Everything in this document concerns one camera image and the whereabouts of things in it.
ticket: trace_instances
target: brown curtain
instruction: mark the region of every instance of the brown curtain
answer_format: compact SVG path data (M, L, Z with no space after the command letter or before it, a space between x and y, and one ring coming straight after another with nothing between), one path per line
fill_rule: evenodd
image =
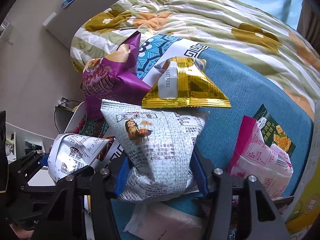
M314 14L305 0L302 3L297 31L320 54L320 19Z

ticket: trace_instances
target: purple snack bag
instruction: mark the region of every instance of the purple snack bag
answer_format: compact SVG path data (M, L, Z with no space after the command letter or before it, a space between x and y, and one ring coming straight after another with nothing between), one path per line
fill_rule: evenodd
M135 32L117 51L92 59L85 65L82 89L89 120L103 117L100 111L102 99L141 106L151 87L136 76L140 36Z

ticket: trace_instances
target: black cable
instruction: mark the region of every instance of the black cable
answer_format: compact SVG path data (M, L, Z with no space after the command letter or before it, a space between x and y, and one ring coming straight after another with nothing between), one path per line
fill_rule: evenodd
M67 101L65 101L65 102L63 102L63 103L61 103L61 104L58 104L57 108L54 110L53 118L54 118L54 125L56 126L59 134L60 134L60 131L59 131L59 129L58 129L58 127L57 127L57 124L56 124L56 111L57 111L57 109L59 108L59 106L65 104L65 103L68 103L68 102L77 102L77 103L80 103L80 104L81 104L81 102L79 102L79 101L77 101L77 100L67 100Z

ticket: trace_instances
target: headboard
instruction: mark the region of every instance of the headboard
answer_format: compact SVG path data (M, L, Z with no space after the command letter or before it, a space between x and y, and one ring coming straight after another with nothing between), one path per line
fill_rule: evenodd
M68 7L52 13L43 25L70 49L72 38L81 25L116 1L118 0L75 0Z

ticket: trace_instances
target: green snack package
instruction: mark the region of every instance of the green snack package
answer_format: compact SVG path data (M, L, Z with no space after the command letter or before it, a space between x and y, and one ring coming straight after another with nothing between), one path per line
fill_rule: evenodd
M263 104L253 118L258 121L264 143L269 147L275 143L291 157L296 146L287 137L287 134L276 120L273 119Z

